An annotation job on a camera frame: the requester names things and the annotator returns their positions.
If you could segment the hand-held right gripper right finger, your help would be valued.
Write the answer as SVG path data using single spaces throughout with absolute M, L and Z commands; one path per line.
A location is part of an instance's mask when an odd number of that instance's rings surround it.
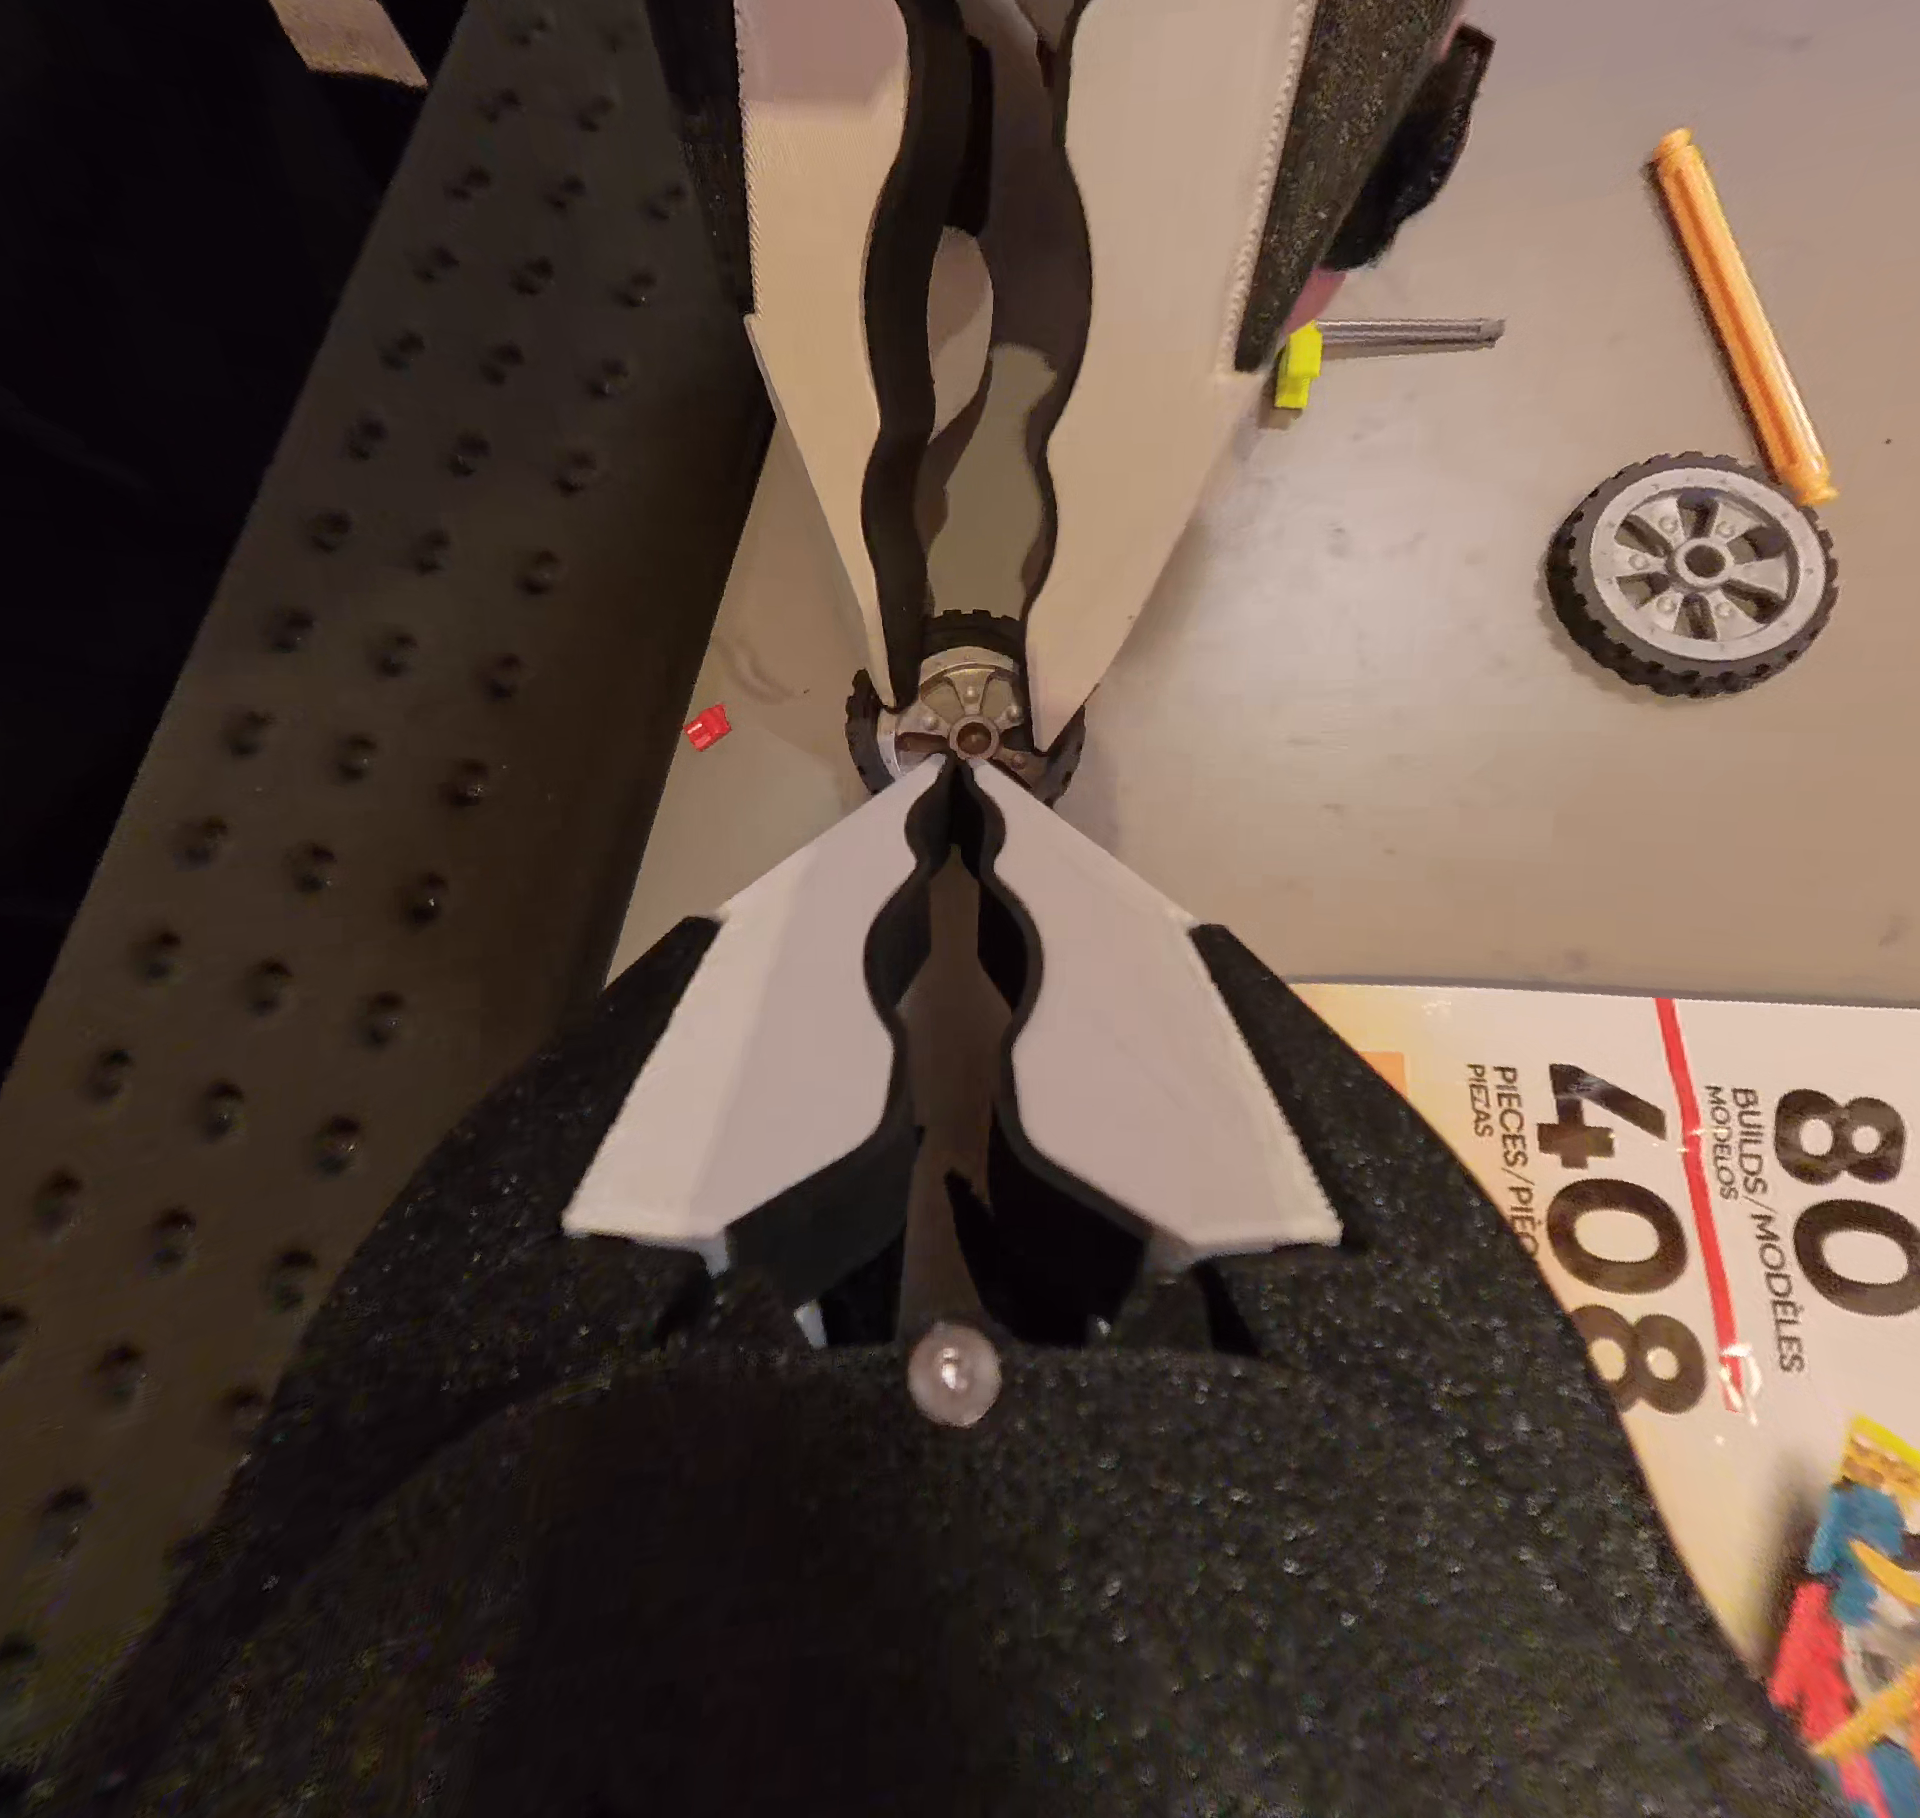
M 1201 925 L 996 767 L 964 773 L 977 959 L 1007 1011 L 964 1254 L 996 1327 L 1080 1348 L 1140 1281 L 1338 1248 Z

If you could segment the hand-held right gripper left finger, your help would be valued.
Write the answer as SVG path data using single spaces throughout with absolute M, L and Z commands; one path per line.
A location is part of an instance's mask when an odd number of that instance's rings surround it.
M 926 761 L 700 925 L 563 1235 L 755 1274 L 816 1344 L 900 1336 L 922 1153 L 903 1005 L 934 953 L 953 779 Z

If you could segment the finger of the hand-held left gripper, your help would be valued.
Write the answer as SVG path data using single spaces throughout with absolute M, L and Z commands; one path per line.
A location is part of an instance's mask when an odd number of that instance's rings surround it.
M 1074 0 L 1059 138 L 1087 242 L 1087 326 L 1043 439 L 1053 545 L 1026 608 L 1037 743 L 1135 630 L 1254 409 L 1238 366 L 1318 0 Z
M 952 220 L 977 64 L 959 0 L 733 0 L 748 341 L 858 608 L 886 706 L 922 687 L 922 472 L 990 350 L 990 274 Z

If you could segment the grey rod with yellow connector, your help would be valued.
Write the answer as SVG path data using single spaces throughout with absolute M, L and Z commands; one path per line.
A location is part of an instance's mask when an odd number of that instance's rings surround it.
M 1277 411 L 1302 411 L 1330 356 L 1402 357 L 1429 353 L 1470 353 L 1496 347 L 1505 335 L 1500 317 L 1450 318 L 1314 318 L 1295 330 L 1277 360 Z

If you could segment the grey toy wheel black tire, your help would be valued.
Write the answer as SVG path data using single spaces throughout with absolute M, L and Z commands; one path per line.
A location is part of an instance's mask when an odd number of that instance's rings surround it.
M 996 767 L 1040 806 L 1059 806 L 1083 767 L 1087 718 L 1080 713 L 1040 749 L 1026 703 L 1022 630 L 990 612 L 940 612 L 925 624 L 917 688 L 886 706 L 867 670 L 853 676 L 846 749 L 871 795 L 926 757 Z
M 1557 529 L 1544 581 L 1572 642 L 1667 700 L 1721 700 L 1797 666 L 1837 612 L 1828 532 L 1758 469 L 1655 456 Z

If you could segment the long orange rod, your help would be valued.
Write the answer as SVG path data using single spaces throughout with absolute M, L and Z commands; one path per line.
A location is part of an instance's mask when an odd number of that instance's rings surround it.
M 1684 126 L 1667 132 L 1649 158 L 1649 174 L 1767 475 L 1797 508 L 1830 508 L 1837 502 L 1830 460 L 1694 132 Z

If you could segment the black perforated pad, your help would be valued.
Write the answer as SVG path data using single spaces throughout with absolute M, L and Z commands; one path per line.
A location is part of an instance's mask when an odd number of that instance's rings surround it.
M 469 4 L 4 1086 L 13 1742 L 612 965 L 771 429 L 660 7 Z

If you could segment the K'nex building set booklet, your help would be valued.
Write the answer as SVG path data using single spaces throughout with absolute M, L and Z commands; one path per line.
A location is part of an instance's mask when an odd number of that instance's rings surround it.
M 1916 1014 L 1296 988 L 1581 1329 L 1849 1816 L 1916 1813 Z

